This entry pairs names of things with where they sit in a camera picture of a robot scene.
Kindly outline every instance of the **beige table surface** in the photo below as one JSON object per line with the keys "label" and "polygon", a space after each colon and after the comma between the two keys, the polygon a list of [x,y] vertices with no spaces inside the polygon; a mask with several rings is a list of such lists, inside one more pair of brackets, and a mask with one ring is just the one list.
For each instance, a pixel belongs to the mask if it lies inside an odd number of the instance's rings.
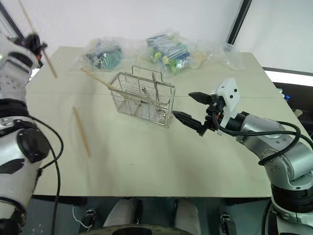
{"label": "beige table surface", "polygon": [[[73,65],[81,50],[79,47],[59,48],[51,57],[58,79],[55,80],[50,69],[44,66],[37,73],[34,81],[28,84],[27,91],[32,94],[109,94],[105,86],[92,81],[79,70],[78,66]],[[242,55],[245,70],[230,70],[219,63],[212,63],[203,69],[184,70],[166,81],[176,86],[176,96],[186,96],[189,92],[210,93],[221,81],[234,77],[241,88],[241,97],[281,97],[255,57],[251,53],[242,53]],[[145,60],[139,60],[139,64],[145,68],[158,70],[154,64]],[[110,81],[116,73],[118,72],[102,72],[97,75],[104,81]]]}
{"label": "beige table surface", "polygon": [[[54,79],[48,68],[43,67],[27,88],[30,113],[55,128],[65,143],[59,160],[61,195],[271,195],[265,170],[257,164],[258,158],[233,137],[219,136],[209,130],[200,137],[175,118],[169,128],[164,128],[118,113],[106,87],[80,71],[68,70],[69,61],[79,50],[59,49],[52,57],[59,78]],[[180,78],[172,78],[178,94],[173,110],[204,121],[206,106],[186,95],[191,91],[210,92],[223,79],[235,77],[243,96],[238,111],[294,123],[306,134],[253,55],[244,53],[244,59],[246,71],[231,71],[214,64],[203,71],[184,71]],[[87,134],[90,158],[79,134],[73,106],[78,108]],[[56,137],[42,129],[58,152],[60,145]],[[55,193],[56,171],[51,166],[44,171],[35,194]]]}

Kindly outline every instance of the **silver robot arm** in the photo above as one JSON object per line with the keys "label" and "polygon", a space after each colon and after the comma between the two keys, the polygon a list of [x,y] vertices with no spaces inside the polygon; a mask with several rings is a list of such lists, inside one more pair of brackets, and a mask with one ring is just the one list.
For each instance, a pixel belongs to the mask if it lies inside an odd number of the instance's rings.
{"label": "silver robot arm", "polygon": [[29,117],[25,87],[38,66],[39,37],[13,43],[0,34],[0,234],[18,234],[25,209],[49,153],[43,133]]}
{"label": "silver robot arm", "polygon": [[[201,136],[207,129],[218,131],[220,135],[226,132],[235,136],[236,141],[257,155],[259,164],[265,167],[271,182],[274,209],[270,215],[269,231],[274,231],[273,234],[294,231],[302,235],[313,234],[313,152],[298,141],[289,151],[269,159],[272,154],[289,146],[293,138],[277,121],[245,112],[237,113],[240,94],[233,78],[225,80],[211,95],[199,92],[189,95],[202,104],[210,105],[205,122],[202,125],[186,113],[173,111],[179,121]],[[249,136],[250,133],[272,131],[276,134]]]}

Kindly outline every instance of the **metal wire basket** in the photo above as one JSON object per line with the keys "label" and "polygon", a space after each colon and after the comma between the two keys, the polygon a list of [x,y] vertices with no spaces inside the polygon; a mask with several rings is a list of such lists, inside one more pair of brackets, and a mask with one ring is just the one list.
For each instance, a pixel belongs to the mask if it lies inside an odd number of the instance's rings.
{"label": "metal wire basket", "polygon": [[[134,68],[144,70],[148,75],[136,76]],[[163,82],[162,73],[133,66],[132,73],[119,72],[109,83],[112,85],[109,90],[118,112],[168,126],[175,86]]]}

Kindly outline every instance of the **black cable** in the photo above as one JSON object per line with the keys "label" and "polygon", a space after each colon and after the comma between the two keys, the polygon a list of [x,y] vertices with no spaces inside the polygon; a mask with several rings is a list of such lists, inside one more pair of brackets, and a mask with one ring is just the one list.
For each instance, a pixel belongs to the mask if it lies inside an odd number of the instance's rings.
{"label": "black cable", "polygon": [[300,137],[302,138],[302,139],[304,139],[310,146],[311,146],[311,148],[312,148],[312,150],[313,150],[313,141],[310,139],[310,138],[308,138],[308,137],[306,137],[306,136],[304,136],[304,135],[300,135]]}
{"label": "black cable", "polygon": [[45,127],[47,127],[48,129],[50,129],[54,134],[56,134],[56,136],[59,138],[60,143],[61,143],[61,149],[60,152],[58,154],[58,156],[55,155],[55,152],[53,150],[53,147],[51,146],[49,140],[48,144],[49,147],[51,149],[52,152],[52,156],[53,156],[53,160],[50,161],[48,164],[44,165],[43,167],[40,168],[40,170],[43,170],[44,168],[48,167],[49,165],[55,163],[55,168],[57,171],[57,193],[55,195],[55,201],[54,201],[54,208],[53,208],[53,215],[52,215],[52,228],[51,228],[51,234],[54,235],[54,231],[55,231],[55,221],[56,221],[56,215],[57,215],[57,209],[58,209],[58,203],[59,203],[59,198],[60,198],[60,189],[61,189],[61,174],[60,174],[60,169],[59,169],[59,165],[58,165],[58,159],[60,158],[63,149],[64,149],[64,143],[62,138],[60,137],[60,135],[49,125],[45,124],[43,121],[38,120],[35,117],[30,116],[31,119],[33,119],[36,122],[39,122],[40,124],[44,125]]}
{"label": "black cable", "polygon": [[296,130],[296,135],[295,135],[293,141],[290,144],[288,144],[288,146],[286,148],[284,148],[284,149],[282,149],[282,150],[280,150],[280,151],[278,151],[278,152],[276,152],[276,153],[274,153],[274,154],[272,154],[272,155],[270,155],[270,156],[268,156],[266,158],[263,158],[262,160],[260,160],[258,162],[259,165],[265,165],[265,163],[267,161],[272,160],[272,159],[274,159],[274,158],[276,158],[278,156],[281,156],[284,153],[287,153],[289,150],[291,150],[298,143],[298,141],[300,139],[301,130],[300,130],[299,127],[297,127],[296,125],[294,125],[292,123],[284,122],[284,121],[278,121],[278,123],[282,124],[282,125],[285,125],[285,126],[290,126],[290,127],[294,128]]}
{"label": "black cable", "polygon": [[43,121],[40,121],[39,119],[37,119],[37,118],[35,118],[35,117],[32,117],[32,116],[29,116],[29,117],[30,117],[31,119],[33,119],[34,121],[39,122],[40,124],[44,125],[44,126],[47,127],[50,131],[52,131],[52,132],[58,137],[58,139],[59,139],[59,141],[60,141],[60,144],[61,144],[61,149],[60,149],[60,152],[59,152],[58,156],[57,156],[55,159],[53,159],[52,161],[48,162],[46,165],[44,165],[44,166],[42,167],[42,169],[45,169],[45,168],[47,168],[48,166],[52,165],[54,162],[56,162],[56,161],[60,158],[60,156],[62,155],[63,150],[64,150],[64,143],[63,143],[63,140],[62,140],[61,136],[59,135],[59,133],[57,133],[51,126],[49,126],[48,124],[45,124]]}
{"label": "black cable", "polygon": [[267,136],[267,135],[276,135],[276,134],[288,134],[288,135],[295,135],[294,140],[284,149],[260,160],[258,163],[259,165],[264,165],[267,161],[276,158],[278,156],[283,155],[284,153],[288,152],[290,149],[292,149],[297,142],[299,141],[300,137],[301,137],[301,131],[299,129],[299,127],[297,127],[294,124],[288,123],[288,122],[279,122],[283,125],[288,125],[293,127],[296,132],[293,131],[261,131],[261,132],[242,132],[242,131],[232,131],[232,130],[228,130],[226,128],[223,128],[220,126],[217,118],[216,118],[216,113],[212,113],[212,120],[213,120],[213,124],[216,126],[216,128],[220,129],[221,131],[230,134],[230,135],[235,135],[235,136]]}
{"label": "black cable", "polygon": [[265,209],[264,209],[264,212],[263,212],[263,216],[262,216],[262,228],[261,228],[261,235],[265,235],[265,226],[266,226],[266,217],[267,217],[267,214],[268,214],[268,211],[269,211],[269,208],[272,204],[272,201],[271,199],[268,201]]}

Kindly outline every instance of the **plastic bag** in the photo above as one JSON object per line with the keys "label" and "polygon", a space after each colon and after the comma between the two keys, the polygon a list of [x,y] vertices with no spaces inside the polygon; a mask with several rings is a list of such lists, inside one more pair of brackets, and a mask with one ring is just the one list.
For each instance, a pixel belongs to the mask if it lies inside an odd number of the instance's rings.
{"label": "plastic bag", "polygon": [[146,42],[150,59],[164,74],[176,74],[188,67],[189,49],[186,40],[181,38],[179,33],[167,30],[146,39]]}
{"label": "plastic bag", "polygon": [[81,68],[90,71],[122,70],[137,64],[139,41],[117,37],[92,40],[80,56]]}
{"label": "plastic bag", "polygon": [[192,50],[189,65],[198,69],[202,64],[220,62],[232,70],[244,70],[242,55],[234,45],[228,43],[205,43],[199,41]]}

